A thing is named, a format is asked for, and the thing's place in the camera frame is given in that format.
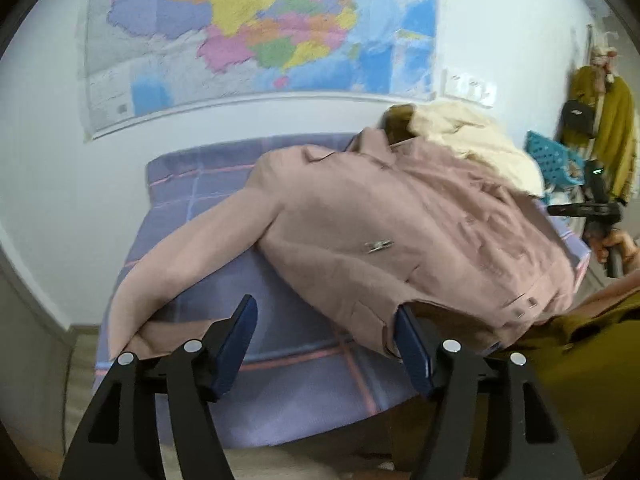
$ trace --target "screw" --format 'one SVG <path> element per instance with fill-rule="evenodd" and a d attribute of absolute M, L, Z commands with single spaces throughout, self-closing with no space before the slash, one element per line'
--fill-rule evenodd
<path fill-rule="evenodd" d="M 527 362 L 527 358 L 524 357 L 524 355 L 522 355 L 520 352 L 514 352 L 509 356 L 509 359 L 511 359 L 511 362 L 513 364 L 518 366 L 524 366 Z"/>
<path fill-rule="evenodd" d="M 193 354 L 202 348 L 202 342 L 197 339 L 191 339 L 184 344 L 184 351 Z"/>
<path fill-rule="evenodd" d="M 131 352 L 124 352 L 118 356 L 118 364 L 121 366 L 129 365 L 133 362 L 133 354 Z"/>
<path fill-rule="evenodd" d="M 460 352 L 462 345 L 457 342 L 455 339 L 447 339 L 444 343 L 442 343 L 442 347 L 452 354 L 456 354 Z"/>

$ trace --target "world map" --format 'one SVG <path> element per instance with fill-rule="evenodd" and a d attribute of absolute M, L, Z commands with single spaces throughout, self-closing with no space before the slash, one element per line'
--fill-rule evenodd
<path fill-rule="evenodd" d="M 153 115 L 268 92 L 420 98 L 437 0 L 89 0 L 94 136 Z"/>

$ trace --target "human hand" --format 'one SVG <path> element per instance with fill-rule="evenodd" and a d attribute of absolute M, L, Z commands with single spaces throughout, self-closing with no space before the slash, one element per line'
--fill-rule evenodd
<path fill-rule="evenodd" d="M 591 250 L 593 250 L 596 259 L 601 264 L 605 264 L 609 258 L 609 250 L 607 248 L 613 246 L 620 248 L 625 274 L 640 264 L 640 248 L 636 246 L 633 238 L 626 231 L 614 229 L 606 238 L 595 236 L 589 236 L 588 238 Z"/>

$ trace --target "brown fabric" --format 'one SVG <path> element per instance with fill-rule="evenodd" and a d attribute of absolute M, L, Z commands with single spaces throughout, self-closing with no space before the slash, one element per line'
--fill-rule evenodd
<path fill-rule="evenodd" d="M 409 131 L 409 122 L 413 114 L 413 105 L 394 105 L 386 111 L 383 124 L 389 144 L 397 144 L 415 137 Z"/>
<path fill-rule="evenodd" d="M 111 357 L 157 309 L 256 242 L 307 303 L 389 355 L 396 309 L 405 302 L 477 319 L 478 330 L 462 329 L 459 339 L 478 350 L 509 345 L 532 323 L 569 308 L 568 259 L 492 170 L 423 138 L 390 149 L 385 133 L 372 128 L 354 150 L 269 152 L 243 190 L 156 245 L 114 295 Z M 370 250 L 384 240 L 392 244 Z M 177 340 L 193 336 L 193 327 L 174 330 Z M 153 339 L 149 349 L 171 351 L 150 327 L 143 334 Z"/>
<path fill-rule="evenodd" d="M 443 339 L 464 340 L 473 348 L 491 348 L 496 343 L 491 327 L 471 314 L 447 310 L 431 303 L 414 301 L 412 310 L 417 317 L 428 319 L 438 327 Z"/>
<path fill-rule="evenodd" d="M 587 471 L 602 467 L 603 464 L 610 462 L 610 448 L 614 447 L 612 446 L 612 441 L 616 441 L 616 438 L 622 433 L 621 426 L 629 426 L 626 423 L 630 422 L 630 426 L 625 428 L 625 432 L 622 433 L 624 435 L 633 434 L 638 426 L 636 414 L 633 412 L 634 401 L 631 400 L 629 402 L 629 397 L 635 399 L 632 388 L 623 386 L 625 369 L 631 368 L 630 362 L 625 361 L 625 359 L 629 359 L 629 356 L 631 356 L 631 359 L 635 361 L 636 352 L 628 350 L 626 343 L 630 340 L 637 340 L 637 336 L 634 335 L 636 327 L 629 327 L 632 332 L 630 334 L 631 339 L 627 337 L 624 340 L 623 333 L 616 332 L 614 346 L 610 348 L 610 351 L 600 352 L 599 355 L 604 356 L 605 359 L 611 359 L 612 364 L 606 365 L 606 368 L 599 368 L 596 363 L 597 359 L 593 357 L 578 363 L 578 365 L 570 362 L 570 359 L 568 359 L 569 351 L 574 345 L 569 344 L 569 342 L 576 330 L 585 325 L 587 319 L 597 316 L 602 317 L 607 311 L 615 314 L 615 311 L 612 310 L 613 308 L 619 309 L 620 316 L 622 316 L 628 310 L 628 307 L 625 310 L 621 310 L 620 303 L 627 299 L 627 301 L 634 301 L 632 296 L 638 292 L 640 292 L 640 270 L 636 270 L 623 279 L 616 280 L 607 288 L 593 294 L 568 316 L 557 317 L 545 326 L 531 328 L 524 338 L 520 339 L 516 346 L 512 347 L 512 351 L 526 354 L 530 364 L 536 369 L 540 381 L 559 410 L 559 415 L 568 424 L 570 435 L 577 446 L 576 450 L 580 462 Z M 618 320 L 613 323 L 609 321 L 608 323 L 616 326 L 617 322 Z M 585 341 L 581 340 L 580 344 L 584 348 Z M 601 346 L 606 348 L 606 342 L 603 342 Z M 580 349 L 576 348 L 572 351 L 576 353 L 580 352 Z M 503 352 L 502 358 L 505 358 L 507 353 L 508 351 Z M 565 398 L 567 394 L 564 391 L 571 388 L 583 392 L 583 394 L 569 393 L 569 396 L 575 399 L 574 402 Z M 613 425 L 617 428 L 616 435 L 612 434 L 610 438 L 604 437 L 603 433 L 606 434 L 606 430 L 601 427 L 597 427 L 597 431 L 595 427 L 591 431 L 584 430 L 585 425 L 593 424 L 593 420 L 598 416 L 603 416 L 603 412 L 605 413 L 605 418 L 609 416 L 611 410 L 606 411 L 603 406 L 597 406 L 599 403 L 610 404 L 611 406 L 622 404 L 623 407 L 628 407 L 628 410 L 622 409 L 622 412 L 628 413 L 628 416 L 625 417 L 625 424 L 620 424 L 619 415 L 617 418 L 610 419 L 614 421 Z M 596 410 L 595 416 L 593 413 L 590 415 L 590 410 L 587 406 Z M 486 425 L 486 412 L 486 398 L 480 396 L 478 398 L 476 424 L 468 460 L 467 474 L 470 476 L 477 474 L 479 470 L 482 443 L 484 442 L 482 428 Z M 435 413 L 436 403 L 420 397 L 414 397 L 389 410 L 388 420 L 392 455 L 396 469 L 411 471 L 414 468 L 426 433 L 433 423 Z M 620 450 L 617 449 L 613 456 L 617 456 L 619 453 Z"/>

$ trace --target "wooden floor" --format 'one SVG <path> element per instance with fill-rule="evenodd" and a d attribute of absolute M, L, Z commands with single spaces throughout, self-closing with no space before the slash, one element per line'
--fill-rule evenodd
<path fill-rule="evenodd" d="M 82 330 L 71 354 L 66 382 L 65 445 L 73 439 L 78 424 L 91 400 L 94 385 L 95 351 L 98 347 L 98 328 Z"/>
<path fill-rule="evenodd" d="M 81 333 L 71 356 L 65 407 L 65 442 L 74 433 L 89 405 L 94 384 L 97 329 Z M 388 453 L 386 423 L 382 416 L 346 428 L 283 446 L 225 451 L 236 480 L 338 480 L 350 472 L 375 468 L 380 459 L 363 459 L 361 453 Z M 166 480 L 180 480 L 173 447 L 161 446 Z"/>

